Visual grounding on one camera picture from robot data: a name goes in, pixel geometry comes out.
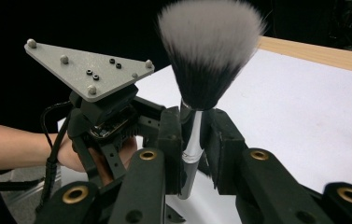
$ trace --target brush bristles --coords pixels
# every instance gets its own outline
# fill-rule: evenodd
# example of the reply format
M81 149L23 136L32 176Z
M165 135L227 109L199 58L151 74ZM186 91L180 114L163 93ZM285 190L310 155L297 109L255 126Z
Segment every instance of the brush bristles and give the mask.
M181 1L158 17L162 43L185 104L214 107L255 51L263 24L248 3Z

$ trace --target makeup brush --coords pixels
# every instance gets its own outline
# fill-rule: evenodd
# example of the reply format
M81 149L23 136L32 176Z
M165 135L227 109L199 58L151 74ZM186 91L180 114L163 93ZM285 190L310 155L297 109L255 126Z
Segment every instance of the makeup brush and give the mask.
M163 8L158 28L182 97L184 172L178 197L187 199L204 150L202 114L217 105L253 56L263 23L246 2L185 0Z

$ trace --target forearm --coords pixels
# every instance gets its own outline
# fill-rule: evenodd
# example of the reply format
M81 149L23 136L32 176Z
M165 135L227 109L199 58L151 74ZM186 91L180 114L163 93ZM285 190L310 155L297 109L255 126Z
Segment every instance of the forearm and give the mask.
M0 170L45 165L49 154L50 147L44 134L0 125Z

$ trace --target black bristles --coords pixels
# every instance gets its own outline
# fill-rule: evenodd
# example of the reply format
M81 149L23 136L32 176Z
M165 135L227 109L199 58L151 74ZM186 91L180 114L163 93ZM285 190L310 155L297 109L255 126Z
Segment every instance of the black bristles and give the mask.
M252 57L263 30L259 13L233 0L176 2L158 22L182 101L194 110L218 103Z

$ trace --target brush handle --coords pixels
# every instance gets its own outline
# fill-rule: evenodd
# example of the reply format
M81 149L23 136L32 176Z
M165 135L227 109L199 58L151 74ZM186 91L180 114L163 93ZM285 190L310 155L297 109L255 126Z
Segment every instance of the brush handle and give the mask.
M198 169L199 159L202 156L202 115L204 111L193 110L181 103L180 121L183 140L183 171L181 173L180 199L188 199L193 181Z

